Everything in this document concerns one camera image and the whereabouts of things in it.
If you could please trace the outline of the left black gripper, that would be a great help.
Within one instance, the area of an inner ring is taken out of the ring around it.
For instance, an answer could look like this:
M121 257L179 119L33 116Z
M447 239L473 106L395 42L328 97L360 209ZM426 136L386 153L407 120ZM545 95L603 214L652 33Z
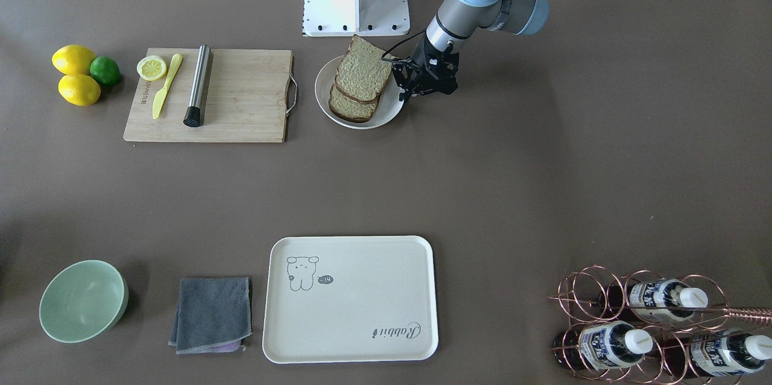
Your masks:
M444 51L437 50L424 32L413 53L404 59L392 60L392 74L399 87L398 100L407 102L411 97L435 92L452 94L457 88L456 74L460 55L453 53L453 44Z

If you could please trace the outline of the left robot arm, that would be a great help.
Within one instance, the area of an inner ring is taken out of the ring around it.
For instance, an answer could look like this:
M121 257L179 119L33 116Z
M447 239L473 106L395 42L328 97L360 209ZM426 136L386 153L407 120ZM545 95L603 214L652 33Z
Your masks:
M420 95L453 93L461 47L477 28L533 35L548 16L548 0L444 0L411 55L388 61L398 100L406 103Z

